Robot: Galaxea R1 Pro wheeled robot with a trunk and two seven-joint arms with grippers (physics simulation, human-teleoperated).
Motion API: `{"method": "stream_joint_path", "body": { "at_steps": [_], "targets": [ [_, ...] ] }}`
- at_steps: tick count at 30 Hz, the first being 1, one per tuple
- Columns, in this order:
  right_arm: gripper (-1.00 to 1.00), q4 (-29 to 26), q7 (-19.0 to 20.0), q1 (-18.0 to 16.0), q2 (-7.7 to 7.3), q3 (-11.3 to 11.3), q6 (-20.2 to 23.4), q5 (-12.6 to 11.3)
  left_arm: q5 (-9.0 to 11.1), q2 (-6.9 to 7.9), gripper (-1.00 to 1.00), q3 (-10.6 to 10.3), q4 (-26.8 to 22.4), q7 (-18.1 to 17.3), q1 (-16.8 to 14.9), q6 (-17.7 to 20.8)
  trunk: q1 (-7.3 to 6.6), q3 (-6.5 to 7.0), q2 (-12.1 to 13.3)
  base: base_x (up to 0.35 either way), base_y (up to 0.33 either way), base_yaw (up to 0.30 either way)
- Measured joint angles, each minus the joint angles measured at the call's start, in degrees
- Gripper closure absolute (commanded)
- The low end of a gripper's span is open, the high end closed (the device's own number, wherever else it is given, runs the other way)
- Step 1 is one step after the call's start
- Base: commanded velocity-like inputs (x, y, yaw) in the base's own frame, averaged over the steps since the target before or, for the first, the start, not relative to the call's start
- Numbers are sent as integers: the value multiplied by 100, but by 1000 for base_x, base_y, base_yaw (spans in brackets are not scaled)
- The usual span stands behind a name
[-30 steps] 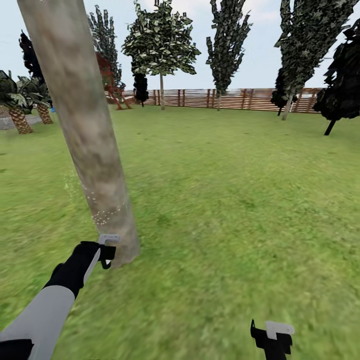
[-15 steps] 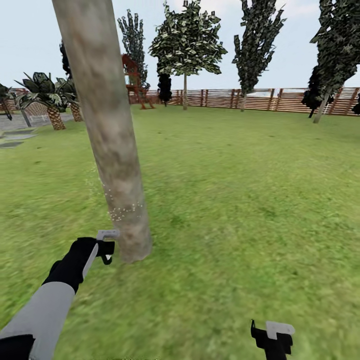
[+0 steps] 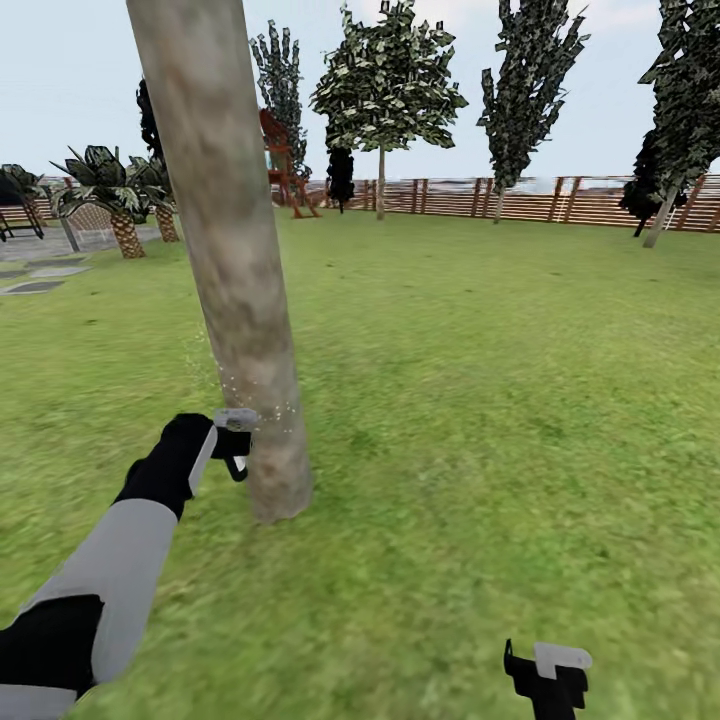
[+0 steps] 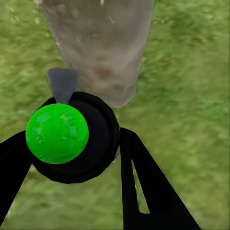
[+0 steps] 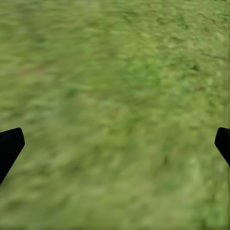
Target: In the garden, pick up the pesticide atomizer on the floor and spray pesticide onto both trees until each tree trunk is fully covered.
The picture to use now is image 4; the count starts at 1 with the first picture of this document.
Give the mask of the pesticide atomizer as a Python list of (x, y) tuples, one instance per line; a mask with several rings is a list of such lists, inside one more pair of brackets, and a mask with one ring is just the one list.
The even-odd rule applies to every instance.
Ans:
[(51, 181), (81, 184), (114, 161), (120, 128), (112, 108), (100, 97), (75, 91), (80, 79), (77, 71), (53, 68), (46, 76), (54, 96), (28, 121), (29, 160)]

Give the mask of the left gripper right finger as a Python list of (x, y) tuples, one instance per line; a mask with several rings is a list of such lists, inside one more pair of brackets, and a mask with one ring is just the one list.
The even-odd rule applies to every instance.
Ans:
[[(201, 230), (138, 135), (120, 128), (124, 230)], [(150, 213), (141, 213), (133, 160)]]

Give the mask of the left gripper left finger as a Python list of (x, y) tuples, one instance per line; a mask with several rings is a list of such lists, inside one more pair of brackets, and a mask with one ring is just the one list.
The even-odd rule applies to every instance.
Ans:
[(25, 143), (25, 131), (0, 143), (0, 226), (32, 164)]

